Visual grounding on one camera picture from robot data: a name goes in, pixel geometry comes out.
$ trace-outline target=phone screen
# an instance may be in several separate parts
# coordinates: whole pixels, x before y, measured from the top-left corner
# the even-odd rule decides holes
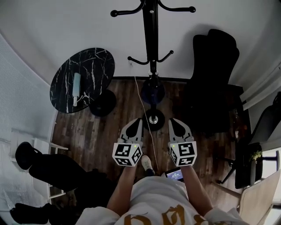
[[[181,173],[181,170],[174,171],[172,173],[167,174],[167,178],[173,179],[173,180],[179,180],[183,178],[183,175]]]

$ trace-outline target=shoe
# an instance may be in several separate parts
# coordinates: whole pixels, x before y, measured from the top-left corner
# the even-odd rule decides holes
[[[142,164],[142,167],[144,168],[145,171],[148,170],[148,169],[153,170],[150,158],[148,156],[142,156],[141,164]]]

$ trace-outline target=coat rack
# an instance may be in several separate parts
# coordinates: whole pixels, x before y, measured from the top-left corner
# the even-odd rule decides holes
[[[165,89],[158,77],[157,62],[165,61],[171,54],[174,53],[173,51],[170,51],[163,59],[158,59],[158,5],[165,10],[173,12],[194,13],[196,11],[193,6],[186,8],[169,8],[163,5],[161,0],[141,0],[139,7],[135,10],[113,10],[110,13],[112,17],[116,17],[119,15],[135,14],[140,10],[143,11],[147,61],[141,62],[132,58],[131,56],[128,57],[128,60],[141,65],[147,65],[150,63],[150,71],[148,73],[149,79],[144,82],[144,86],[141,90],[141,96],[145,102],[151,105],[151,109],[146,112],[151,131],[160,129],[165,123],[165,117],[163,113],[156,109],[156,104],[158,104],[165,95]],[[145,118],[143,119],[143,122],[144,127],[148,128]]]

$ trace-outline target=electronic device with screen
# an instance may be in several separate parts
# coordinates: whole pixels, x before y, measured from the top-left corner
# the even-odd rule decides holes
[[[180,168],[176,168],[176,169],[165,172],[165,176],[172,180],[178,180],[181,182],[184,181]]]

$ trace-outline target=white cable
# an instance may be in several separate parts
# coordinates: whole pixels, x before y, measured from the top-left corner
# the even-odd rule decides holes
[[[144,109],[144,114],[145,114],[146,122],[148,123],[148,129],[149,129],[149,133],[150,133],[151,140],[152,140],[153,153],[154,153],[154,157],[155,157],[156,167],[157,167],[157,171],[158,171],[158,173],[159,173],[160,171],[159,171],[158,164],[157,164],[157,158],[156,158],[156,154],[155,154],[155,148],[154,148],[153,137],[152,137],[152,134],[151,134],[151,131],[150,131],[150,127],[149,127],[148,117],[146,116],[146,113],[145,113],[144,104],[142,103],[142,100],[141,100],[140,91],[139,91],[139,86],[138,86],[138,84],[137,84],[137,79],[136,79],[136,77],[135,77],[135,82],[136,82],[136,85],[137,85],[137,94],[139,95],[140,102],[141,102],[142,107],[143,107],[143,109]]]

